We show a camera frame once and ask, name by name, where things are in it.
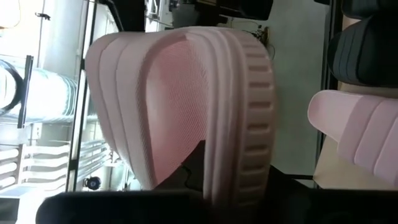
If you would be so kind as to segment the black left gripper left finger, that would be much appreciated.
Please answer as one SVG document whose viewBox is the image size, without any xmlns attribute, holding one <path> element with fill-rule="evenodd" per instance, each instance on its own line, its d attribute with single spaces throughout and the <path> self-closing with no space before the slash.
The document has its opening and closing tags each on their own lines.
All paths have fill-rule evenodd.
<svg viewBox="0 0 398 224">
<path fill-rule="evenodd" d="M 200 141 L 192 153 L 177 167 L 171 176 L 161 182 L 156 190 L 203 190 L 205 140 Z"/>
</svg>

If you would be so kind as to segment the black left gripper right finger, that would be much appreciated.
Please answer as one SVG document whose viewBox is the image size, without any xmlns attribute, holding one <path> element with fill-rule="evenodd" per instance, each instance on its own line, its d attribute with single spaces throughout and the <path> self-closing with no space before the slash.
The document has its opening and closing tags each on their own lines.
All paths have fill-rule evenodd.
<svg viewBox="0 0 398 224">
<path fill-rule="evenodd" d="M 311 188 L 271 166 L 264 198 L 267 200 L 293 200 L 294 198 L 305 197 L 311 191 Z"/>
</svg>

